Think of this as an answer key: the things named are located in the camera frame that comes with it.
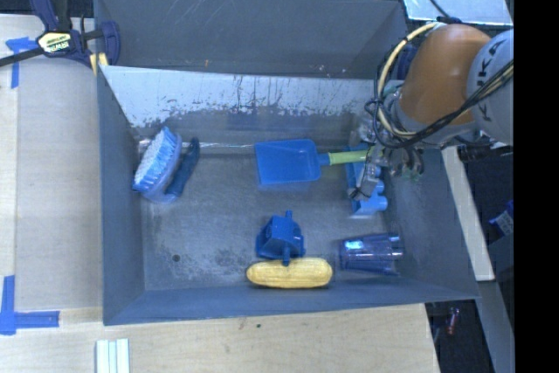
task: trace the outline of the yellow-green handle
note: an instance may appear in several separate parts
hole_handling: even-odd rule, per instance
[[[367,149],[363,149],[360,151],[328,153],[328,158],[330,159],[330,165],[337,165],[339,163],[365,162],[368,152],[369,151]]]

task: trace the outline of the white bar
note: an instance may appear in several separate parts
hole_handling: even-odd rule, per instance
[[[494,280],[493,265],[489,258],[487,242],[481,230],[480,218],[473,201],[464,165],[460,161],[455,147],[444,149],[442,156],[475,278],[477,281]]]
[[[128,339],[97,341],[95,345],[95,373],[130,373]]]

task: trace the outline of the blue scrub brush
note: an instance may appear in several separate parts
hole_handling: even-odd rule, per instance
[[[187,153],[181,159],[183,139],[163,127],[149,144],[135,172],[132,190],[157,203],[171,203],[184,190],[200,157],[200,142],[190,141]]]

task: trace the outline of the blue toy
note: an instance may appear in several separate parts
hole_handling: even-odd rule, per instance
[[[286,211],[285,217],[272,216],[256,237],[256,253],[262,258],[282,259],[289,266],[292,257],[305,254],[304,238],[299,225],[291,219],[293,213]]]

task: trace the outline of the dustpan handle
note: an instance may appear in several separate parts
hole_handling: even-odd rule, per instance
[[[319,155],[320,165],[338,165],[340,163],[365,162],[367,149],[360,151],[343,151],[341,153],[326,153]]]
[[[165,190],[165,197],[174,200],[183,194],[184,185],[190,179],[194,167],[200,158],[200,142],[196,137],[190,141],[188,152],[184,155],[173,181]]]

